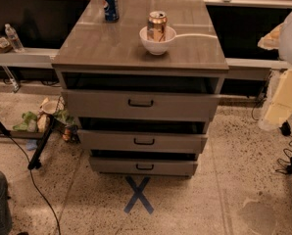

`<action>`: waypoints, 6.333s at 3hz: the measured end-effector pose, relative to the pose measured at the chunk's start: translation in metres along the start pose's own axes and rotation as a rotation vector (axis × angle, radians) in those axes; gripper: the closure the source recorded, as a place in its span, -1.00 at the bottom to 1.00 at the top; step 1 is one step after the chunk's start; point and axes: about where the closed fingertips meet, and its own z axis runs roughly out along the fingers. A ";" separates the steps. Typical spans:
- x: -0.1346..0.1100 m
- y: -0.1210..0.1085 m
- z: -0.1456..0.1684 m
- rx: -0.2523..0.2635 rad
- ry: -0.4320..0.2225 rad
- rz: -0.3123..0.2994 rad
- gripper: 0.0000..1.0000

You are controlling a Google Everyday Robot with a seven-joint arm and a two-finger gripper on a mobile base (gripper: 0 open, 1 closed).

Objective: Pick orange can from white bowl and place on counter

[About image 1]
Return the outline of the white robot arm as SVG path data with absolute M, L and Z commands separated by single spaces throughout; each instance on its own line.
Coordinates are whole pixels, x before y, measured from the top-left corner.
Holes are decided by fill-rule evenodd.
M 292 12 L 283 23 L 262 37 L 258 46 L 266 50 L 277 49 L 279 58 L 291 65 L 280 77 L 270 81 L 268 98 L 262 107 L 259 127 L 273 130 L 292 115 Z

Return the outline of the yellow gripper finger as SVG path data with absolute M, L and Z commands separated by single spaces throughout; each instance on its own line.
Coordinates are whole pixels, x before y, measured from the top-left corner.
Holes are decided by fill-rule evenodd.
M 268 104 L 264 121 L 279 127 L 292 115 L 292 69 L 280 76 L 274 95 Z
M 276 50 L 279 48 L 279 35 L 282 28 L 282 24 L 276 26 L 270 33 L 262 37 L 258 46 L 265 50 Z

